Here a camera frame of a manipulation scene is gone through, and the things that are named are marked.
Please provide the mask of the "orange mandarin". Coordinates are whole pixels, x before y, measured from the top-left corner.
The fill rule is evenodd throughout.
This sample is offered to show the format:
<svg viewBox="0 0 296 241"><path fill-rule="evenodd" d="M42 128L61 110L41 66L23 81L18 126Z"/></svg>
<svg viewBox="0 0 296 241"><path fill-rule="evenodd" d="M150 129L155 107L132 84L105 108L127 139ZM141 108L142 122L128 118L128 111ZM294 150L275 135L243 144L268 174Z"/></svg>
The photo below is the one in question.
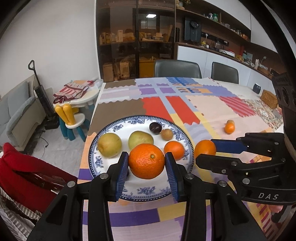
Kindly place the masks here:
<svg viewBox="0 0 296 241"><path fill-rule="evenodd" d="M164 146L164 153L171 152L176 161L182 159L185 154L184 146L177 141L169 141Z"/></svg>
<svg viewBox="0 0 296 241"><path fill-rule="evenodd" d="M232 134L235 131L235 124L233 122L226 123L224 131L229 135Z"/></svg>
<svg viewBox="0 0 296 241"><path fill-rule="evenodd" d="M194 158L196 159L200 154L215 155L215 144L211 140L202 140L198 142L194 149Z"/></svg>

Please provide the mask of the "orange mandarin front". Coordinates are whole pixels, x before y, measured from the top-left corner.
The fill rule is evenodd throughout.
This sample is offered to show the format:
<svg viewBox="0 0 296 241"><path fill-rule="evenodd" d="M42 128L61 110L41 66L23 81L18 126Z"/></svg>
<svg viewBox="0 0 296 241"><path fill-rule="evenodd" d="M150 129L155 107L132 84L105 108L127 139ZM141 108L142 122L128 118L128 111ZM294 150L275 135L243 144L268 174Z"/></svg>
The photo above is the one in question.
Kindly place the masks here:
<svg viewBox="0 0 296 241"><path fill-rule="evenodd" d="M233 122L226 123L224 131L229 135L232 134L235 131L235 124Z"/></svg>

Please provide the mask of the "yellow-green pear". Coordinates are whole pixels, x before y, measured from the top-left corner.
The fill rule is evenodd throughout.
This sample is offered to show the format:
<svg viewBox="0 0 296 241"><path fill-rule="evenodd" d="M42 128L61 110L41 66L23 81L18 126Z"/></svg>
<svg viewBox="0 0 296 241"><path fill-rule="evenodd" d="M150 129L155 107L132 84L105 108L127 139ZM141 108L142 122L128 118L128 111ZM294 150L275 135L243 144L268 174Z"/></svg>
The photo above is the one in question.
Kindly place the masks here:
<svg viewBox="0 0 296 241"><path fill-rule="evenodd" d="M105 133L98 139L97 149L104 157L115 157L122 150L121 138L114 133Z"/></svg>

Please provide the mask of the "large orange front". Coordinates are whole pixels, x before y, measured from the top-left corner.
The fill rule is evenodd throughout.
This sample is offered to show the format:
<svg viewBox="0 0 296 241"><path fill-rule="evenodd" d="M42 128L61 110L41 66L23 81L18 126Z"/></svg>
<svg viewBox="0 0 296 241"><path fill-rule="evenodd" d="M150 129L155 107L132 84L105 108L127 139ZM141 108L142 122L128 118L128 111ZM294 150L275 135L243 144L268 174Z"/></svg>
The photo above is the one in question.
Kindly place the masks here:
<svg viewBox="0 0 296 241"><path fill-rule="evenodd" d="M136 177L153 179L164 170L165 156L161 149L153 144L140 144L130 151L128 165Z"/></svg>

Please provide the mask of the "green apple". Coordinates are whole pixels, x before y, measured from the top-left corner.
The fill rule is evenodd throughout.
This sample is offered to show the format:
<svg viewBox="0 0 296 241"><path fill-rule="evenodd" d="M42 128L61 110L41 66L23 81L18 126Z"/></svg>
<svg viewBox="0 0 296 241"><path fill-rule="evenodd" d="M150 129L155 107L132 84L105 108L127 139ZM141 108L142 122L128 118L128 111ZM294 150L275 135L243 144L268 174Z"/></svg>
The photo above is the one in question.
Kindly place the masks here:
<svg viewBox="0 0 296 241"><path fill-rule="evenodd" d="M133 132L128 139L128 147L130 150L140 144L154 144L153 137L142 131Z"/></svg>

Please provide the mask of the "orange mandarin back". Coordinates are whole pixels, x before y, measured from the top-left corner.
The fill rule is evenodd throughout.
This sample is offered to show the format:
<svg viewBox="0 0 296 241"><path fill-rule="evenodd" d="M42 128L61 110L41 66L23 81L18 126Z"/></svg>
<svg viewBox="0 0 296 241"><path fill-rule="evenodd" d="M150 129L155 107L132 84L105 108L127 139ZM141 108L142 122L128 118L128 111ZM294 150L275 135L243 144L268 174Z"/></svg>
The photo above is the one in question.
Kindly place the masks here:
<svg viewBox="0 0 296 241"><path fill-rule="evenodd" d="M177 141L169 141L164 146L164 153L171 152L176 161L182 159L185 154L184 146Z"/></svg>

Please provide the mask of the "dark plum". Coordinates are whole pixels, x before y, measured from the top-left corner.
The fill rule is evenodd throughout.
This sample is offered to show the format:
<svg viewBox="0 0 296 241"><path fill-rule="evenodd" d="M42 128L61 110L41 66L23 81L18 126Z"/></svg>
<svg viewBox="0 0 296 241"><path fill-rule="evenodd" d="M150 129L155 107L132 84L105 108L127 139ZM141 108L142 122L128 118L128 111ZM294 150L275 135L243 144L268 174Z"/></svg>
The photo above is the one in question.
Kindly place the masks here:
<svg viewBox="0 0 296 241"><path fill-rule="evenodd" d="M152 133L154 133L155 135L158 135L162 131L162 125L157 122L153 122L149 125L149 129Z"/></svg>

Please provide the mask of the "brown kiwi front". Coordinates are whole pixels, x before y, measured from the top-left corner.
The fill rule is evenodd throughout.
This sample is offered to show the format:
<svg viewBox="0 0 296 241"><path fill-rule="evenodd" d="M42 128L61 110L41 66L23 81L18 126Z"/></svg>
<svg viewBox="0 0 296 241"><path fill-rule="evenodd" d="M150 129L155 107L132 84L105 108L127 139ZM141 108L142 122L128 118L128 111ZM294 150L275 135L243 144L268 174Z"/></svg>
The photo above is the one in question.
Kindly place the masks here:
<svg viewBox="0 0 296 241"><path fill-rule="evenodd" d="M174 133L173 133L172 130L170 130L168 128L167 129L163 129L161 131L161 137L165 141L170 141L174 137Z"/></svg>

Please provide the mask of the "blue white porcelain plate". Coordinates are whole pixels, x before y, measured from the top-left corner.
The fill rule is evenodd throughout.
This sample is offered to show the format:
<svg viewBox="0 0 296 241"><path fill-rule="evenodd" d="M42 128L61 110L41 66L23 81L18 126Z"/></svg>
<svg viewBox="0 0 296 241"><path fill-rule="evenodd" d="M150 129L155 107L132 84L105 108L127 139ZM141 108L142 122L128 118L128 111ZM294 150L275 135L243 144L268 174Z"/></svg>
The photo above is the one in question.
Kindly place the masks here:
<svg viewBox="0 0 296 241"><path fill-rule="evenodd" d="M128 175L121 199L148 202L171 194L165 169L169 151L187 172L192 171L193 145L181 128L156 116L128 116L99 131L90 145L88 164L92 176L97 177L127 152Z"/></svg>

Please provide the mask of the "dark blue mug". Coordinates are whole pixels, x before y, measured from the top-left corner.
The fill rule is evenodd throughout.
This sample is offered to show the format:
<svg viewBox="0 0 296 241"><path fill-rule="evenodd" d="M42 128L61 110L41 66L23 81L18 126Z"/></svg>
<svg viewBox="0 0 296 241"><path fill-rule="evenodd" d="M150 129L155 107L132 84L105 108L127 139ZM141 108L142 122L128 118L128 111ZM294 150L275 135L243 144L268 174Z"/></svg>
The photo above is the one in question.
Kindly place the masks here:
<svg viewBox="0 0 296 241"><path fill-rule="evenodd" d="M256 93L256 94L260 94L260 92L261 92L261 86L255 83L255 84L253 85L252 91L253 91L254 93Z"/></svg>

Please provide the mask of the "yellow white kids chair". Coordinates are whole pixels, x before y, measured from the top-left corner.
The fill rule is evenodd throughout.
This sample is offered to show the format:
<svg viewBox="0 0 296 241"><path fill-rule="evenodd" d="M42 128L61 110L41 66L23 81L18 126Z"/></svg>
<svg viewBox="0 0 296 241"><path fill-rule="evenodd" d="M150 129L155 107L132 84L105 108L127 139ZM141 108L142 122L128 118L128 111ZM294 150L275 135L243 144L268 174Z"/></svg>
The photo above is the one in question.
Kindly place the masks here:
<svg viewBox="0 0 296 241"><path fill-rule="evenodd" d="M86 135L81 126L85 126L87 130L90 127L90 121L85 114L79 112L79 108L73 108L70 104L56 105L55 112L59 116L59 124L62 135L70 141L75 140L73 130L76 129L82 141L86 141Z"/></svg>

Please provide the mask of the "grey chair right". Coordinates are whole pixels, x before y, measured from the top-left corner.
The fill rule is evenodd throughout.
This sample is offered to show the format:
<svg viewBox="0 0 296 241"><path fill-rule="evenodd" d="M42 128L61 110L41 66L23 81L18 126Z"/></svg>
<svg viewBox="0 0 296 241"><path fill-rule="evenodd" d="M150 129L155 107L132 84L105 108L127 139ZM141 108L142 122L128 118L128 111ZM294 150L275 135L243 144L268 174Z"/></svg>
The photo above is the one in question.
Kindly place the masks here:
<svg viewBox="0 0 296 241"><path fill-rule="evenodd" d="M212 63L211 78L213 80L239 84L238 70L218 62Z"/></svg>

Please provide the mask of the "grey chair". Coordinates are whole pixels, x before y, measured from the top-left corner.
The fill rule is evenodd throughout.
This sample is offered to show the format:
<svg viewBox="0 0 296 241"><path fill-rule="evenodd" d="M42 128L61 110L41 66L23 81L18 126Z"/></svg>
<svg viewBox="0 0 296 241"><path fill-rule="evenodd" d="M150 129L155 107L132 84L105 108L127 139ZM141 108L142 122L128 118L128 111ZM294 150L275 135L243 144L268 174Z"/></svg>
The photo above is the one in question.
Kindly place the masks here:
<svg viewBox="0 0 296 241"><path fill-rule="evenodd" d="M213 80L239 84L238 70L218 62L212 63L211 78Z"/></svg>
<svg viewBox="0 0 296 241"><path fill-rule="evenodd" d="M197 63L182 60L157 60L154 65L154 76L202 78Z"/></svg>

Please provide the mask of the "red cloth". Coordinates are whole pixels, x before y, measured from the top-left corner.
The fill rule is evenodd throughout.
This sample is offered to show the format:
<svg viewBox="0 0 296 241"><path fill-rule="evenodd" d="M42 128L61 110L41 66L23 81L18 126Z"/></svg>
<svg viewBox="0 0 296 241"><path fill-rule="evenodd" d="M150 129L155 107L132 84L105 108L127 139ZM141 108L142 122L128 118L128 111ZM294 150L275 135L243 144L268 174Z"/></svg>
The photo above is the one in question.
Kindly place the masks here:
<svg viewBox="0 0 296 241"><path fill-rule="evenodd" d="M77 177L38 158L17 151L5 143L1 157L1 188L10 198L31 211L45 212L61 190Z"/></svg>

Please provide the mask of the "grey sofa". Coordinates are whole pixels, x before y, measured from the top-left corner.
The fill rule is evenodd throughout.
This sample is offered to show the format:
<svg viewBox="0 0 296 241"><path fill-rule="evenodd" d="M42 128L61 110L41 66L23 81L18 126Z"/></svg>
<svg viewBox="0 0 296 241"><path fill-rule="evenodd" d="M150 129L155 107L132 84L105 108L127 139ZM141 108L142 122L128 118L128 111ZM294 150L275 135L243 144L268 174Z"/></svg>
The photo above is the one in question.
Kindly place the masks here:
<svg viewBox="0 0 296 241"><path fill-rule="evenodd" d="M37 86L36 77L32 75L2 97L1 148L10 143L23 151L45 119L45 111L34 92Z"/></svg>

